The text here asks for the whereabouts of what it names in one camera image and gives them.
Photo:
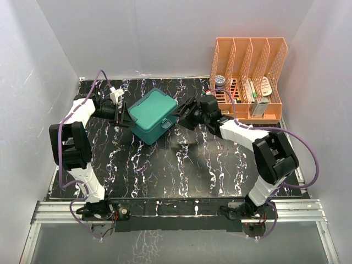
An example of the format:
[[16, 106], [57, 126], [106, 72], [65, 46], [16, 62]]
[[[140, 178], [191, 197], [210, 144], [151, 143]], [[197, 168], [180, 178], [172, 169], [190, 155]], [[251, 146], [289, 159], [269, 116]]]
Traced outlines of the green medicine kit box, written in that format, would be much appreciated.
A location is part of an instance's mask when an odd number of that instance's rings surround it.
[[128, 108], [135, 123], [130, 130], [145, 144], [152, 145], [176, 123], [172, 112], [177, 107], [175, 99], [154, 88]]

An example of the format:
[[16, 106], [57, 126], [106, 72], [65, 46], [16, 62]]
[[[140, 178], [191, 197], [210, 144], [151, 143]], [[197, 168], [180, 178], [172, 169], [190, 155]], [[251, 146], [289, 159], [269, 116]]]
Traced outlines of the white grey device box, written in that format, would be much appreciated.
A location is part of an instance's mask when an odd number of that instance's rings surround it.
[[266, 97], [256, 98], [251, 109], [251, 117], [261, 117], [264, 115], [270, 101]]

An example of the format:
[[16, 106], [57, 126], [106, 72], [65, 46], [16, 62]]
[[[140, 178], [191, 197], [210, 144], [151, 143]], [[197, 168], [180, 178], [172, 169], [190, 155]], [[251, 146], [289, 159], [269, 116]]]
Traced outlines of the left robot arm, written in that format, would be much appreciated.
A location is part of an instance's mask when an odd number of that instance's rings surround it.
[[118, 96], [76, 96], [66, 117], [49, 127], [49, 136], [60, 188], [65, 190], [76, 185], [83, 194], [85, 206], [78, 209], [77, 214], [105, 220], [112, 218], [114, 207], [91, 164], [92, 149], [86, 132], [91, 117], [106, 119], [115, 127], [135, 126], [126, 102]]

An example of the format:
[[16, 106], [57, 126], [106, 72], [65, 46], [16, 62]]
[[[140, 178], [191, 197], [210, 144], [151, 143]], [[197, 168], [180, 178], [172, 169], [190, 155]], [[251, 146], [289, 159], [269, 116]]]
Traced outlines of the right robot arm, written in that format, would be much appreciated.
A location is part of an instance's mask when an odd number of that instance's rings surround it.
[[199, 100], [189, 98], [172, 113], [178, 123], [190, 130], [203, 124], [209, 132], [221, 139], [233, 141], [252, 151], [259, 176], [254, 187], [236, 208], [223, 206], [225, 214], [236, 213], [242, 217], [258, 218], [265, 211], [270, 196], [299, 166], [298, 158], [288, 138], [278, 128], [264, 130], [241, 124], [222, 114], [213, 95]]

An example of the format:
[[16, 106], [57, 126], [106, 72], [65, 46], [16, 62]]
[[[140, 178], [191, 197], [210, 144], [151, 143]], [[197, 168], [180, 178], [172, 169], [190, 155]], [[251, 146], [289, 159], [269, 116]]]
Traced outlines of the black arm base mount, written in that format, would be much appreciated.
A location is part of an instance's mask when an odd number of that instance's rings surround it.
[[114, 209], [112, 218], [95, 217], [84, 221], [106, 221], [115, 232], [140, 230], [226, 230], [242, 232], [246, 224], [264, 225], [275, 219], [275, 211], [266, 205], [254, 217], [242, 217], [233, 212], [225, 214], [223, 206], [236, 208], [244, 198], [177, 198], [177, 199], [109, 199]]

